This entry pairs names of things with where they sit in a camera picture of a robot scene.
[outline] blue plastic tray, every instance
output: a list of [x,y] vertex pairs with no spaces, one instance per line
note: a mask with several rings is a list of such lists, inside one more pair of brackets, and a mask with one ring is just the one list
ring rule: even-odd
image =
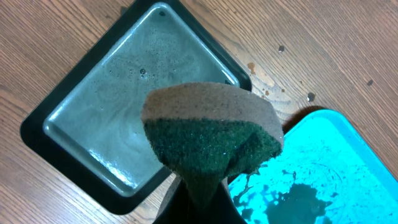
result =
[[398,182],[331,110],[306,116],[285,135],[279,157],[229,190],[248,223],[398,223]]

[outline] table surface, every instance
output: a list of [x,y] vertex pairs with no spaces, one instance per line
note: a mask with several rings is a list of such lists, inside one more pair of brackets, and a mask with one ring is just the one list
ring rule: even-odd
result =
[[[173,176],[134,212],[112,215],[19,136],[22,120],[132,2],[0,1],[0,223],[153,222]],[[284,129],[321,107],[340,111],[398,177],[397,0],[182,2]]]

